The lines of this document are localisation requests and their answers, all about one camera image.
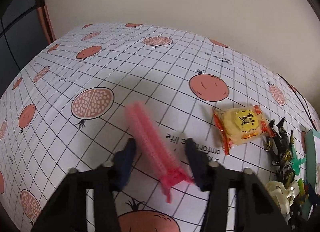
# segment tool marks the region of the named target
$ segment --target screw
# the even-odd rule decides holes
[[[103,167],[112,167],[113,166],[113,162],[112,161],[105,161],[102,164]]]
[[[210,161],[209,162],[209,166],[211,166],[211,167],[219,167],[219,163],[216,162],[216,161]]]
[[[78,172],[78,170],[76,169],[76,168],[70,168],[69,170],[68,170],[68,173],[69,174],[74,174],[74,173],[77,173]]]
[[[249,175],[253,174],[253,171],[250,168],[244,168],[243,171],[244,171],[245,174],[249,174]]]

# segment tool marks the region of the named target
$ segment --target black toy figure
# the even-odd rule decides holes
[[[275,120],[269,123],[271,129],[271,137],[273,138],[278,153],[275,154],[272,148],[270,137],[267,137],[266,151],[270,152],[272,158],[272,165],[279,166],[279,170],[276,173],[277,181],[282,182],[284,187],[287,189],[291,182],[294,181],[294,170],[289,162],[292,159],[292,145],[294,144],[293,131],[291,131],[290,142],[288,134],[283,127],[285,117],[280,120],[277,124],[279,134],[274,130],[273,126]]]

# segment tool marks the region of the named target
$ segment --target pink object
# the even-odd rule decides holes
[[[171,154],[141,102],[134,102],[125,108],[125,114],[137,145],[148,157],[157,178],[161,182],[162,192],[171,203],[170,189],[185,180],[193,183],[179,161]]]

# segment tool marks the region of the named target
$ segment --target beige wall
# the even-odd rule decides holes
[[[45,1],[57,37],[95,22],[188,30],[230,45],[282,74],[320,112],[320,22],[307,0]]]

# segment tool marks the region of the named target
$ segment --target yellow food wrapper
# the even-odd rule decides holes
[[[250,142],[261,136],[270,135],[268,122],[260,106],[214,110],[214,121],[221,132],[225,155],[234,145]]]

